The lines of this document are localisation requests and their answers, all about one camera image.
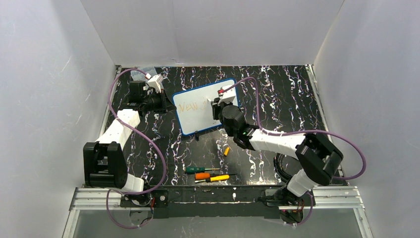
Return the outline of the yellow marker cap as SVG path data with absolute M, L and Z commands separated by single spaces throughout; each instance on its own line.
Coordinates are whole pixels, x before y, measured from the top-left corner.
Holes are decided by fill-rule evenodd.
M 228 155 L 228 153 L 229 153 L 229 151 L 230 151 L 230 147 L 227 147 L 227 148 L 224 150 L 223 155 L 224 155 L 224 156 L 227 156 L 227 155 Z

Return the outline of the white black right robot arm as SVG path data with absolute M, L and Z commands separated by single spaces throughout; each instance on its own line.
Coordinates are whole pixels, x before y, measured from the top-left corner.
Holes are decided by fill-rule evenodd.
M 215 98 L 211 102 L 214 120 L 242 149 L 270 151 L 297 159 L 301 169 L 292 176 L 281 195 L 301 197 L 319 185 L 329 185 L 343 160 L 341 151 L 325 134 L 311 132 L 276 136 L 246 122 L 244 113 L 232 103 Z

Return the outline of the blue framed whiteboard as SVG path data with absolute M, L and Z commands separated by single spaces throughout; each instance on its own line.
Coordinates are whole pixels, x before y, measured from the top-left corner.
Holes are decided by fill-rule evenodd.
M 220 126 L 220 121 L 213 119 L 212 107 L 207 98 L 214 100 L 221 87 L 235 83 L 235 79 L 229 78 L 175 93 L 172 99 L 177 107 L 176 115 L 182 134 L 191 135 Z

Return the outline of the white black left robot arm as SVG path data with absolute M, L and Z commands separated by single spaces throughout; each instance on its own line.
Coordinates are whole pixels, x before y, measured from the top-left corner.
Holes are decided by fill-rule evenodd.
M 123 192 L 142 192 L 145 181 L 129 174 L 123 148 L 141 117 L 148 112 L 164 114 L 176 109 L 161 85 L 162 77 L 131 81 L 127 102 L 121 104 L 117 118 L 95 142 L 83 148 L 85 184 L 116 188 Z

